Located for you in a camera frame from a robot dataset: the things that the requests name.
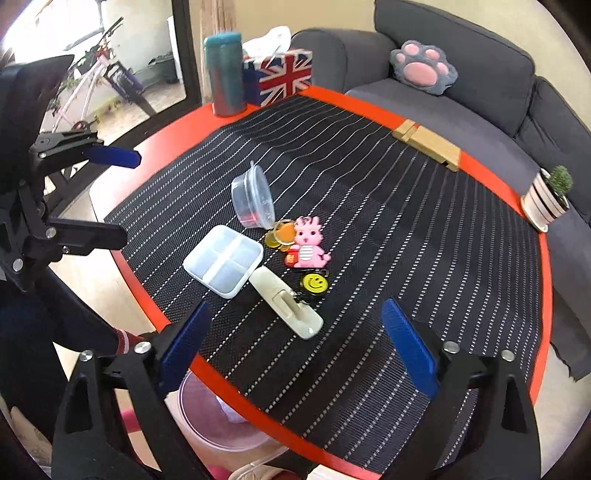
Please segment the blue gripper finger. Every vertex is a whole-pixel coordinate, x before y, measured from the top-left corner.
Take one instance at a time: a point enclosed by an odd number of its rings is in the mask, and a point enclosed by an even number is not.
[[[433,398],[439,390],[437,362],[393,299],[382,306],[382,323],[416,389]]]
[[[178,390],[212,325],[209,305],[201,302],[189,316],[160,361],[157,385],[164,398]]]
[[[99,165],[115,165],[117,167],[135,168],[142,161],[142,156],[135,150],[118,147],[93,145],[84,150],[84,156],[91,163]]]

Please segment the pink dragon toy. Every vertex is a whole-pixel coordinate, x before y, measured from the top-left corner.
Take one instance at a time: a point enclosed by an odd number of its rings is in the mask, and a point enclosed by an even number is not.
[[[294,224],[295,245],[290,250],[298,252],[295,268],[322,268],[330,260],[318,245],[322,241],[320,219],[318,217],[299,217]]]

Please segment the gray sofa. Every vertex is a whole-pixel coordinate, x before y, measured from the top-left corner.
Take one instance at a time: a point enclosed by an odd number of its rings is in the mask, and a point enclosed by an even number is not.
[[[591,371],[591,132],[527,52],[478,25],[403,0],[376,0],[376,32],[312,28],[294,48],[314,52],[313,83],[366,100],[444,136],[519,194],[540,167],[564,165],[572,208],[550,227],[554,346],[581,378]],[[407,40],[436,45],[459,78],[442,96],[392,78],[389,53]]]

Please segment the white divided container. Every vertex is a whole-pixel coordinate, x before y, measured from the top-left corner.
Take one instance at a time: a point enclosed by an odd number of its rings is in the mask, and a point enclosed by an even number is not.
[[[189,275],[232,299],[262,260],[262,245],[225,225],[216,225],[183,261]]]

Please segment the black striped placemat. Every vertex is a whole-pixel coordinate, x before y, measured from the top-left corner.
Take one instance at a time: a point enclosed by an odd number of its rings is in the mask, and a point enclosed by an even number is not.
[[[317,215],[331,287],[321,332],[301,340],[247,284],[233,300],[183,270],[215,225],[244,230],[229,185],[254,161],[277,218]],[[442,338],[479,354],[509,348],[529,379],[540,340],[537,233],[464,172],[452,173],[389,129],[295,96],[209,135],[108,217],[129,234],[123,255],[160,309],[183,318],[199,299],[214,314],[201,355],[262,411],[328,452],[383,472],[427,398],[407,378],[380,321],[395,297]],[[288,284],[278,249],[262,264]],[[473,410],[466,396],[441,462],[454,457]]]

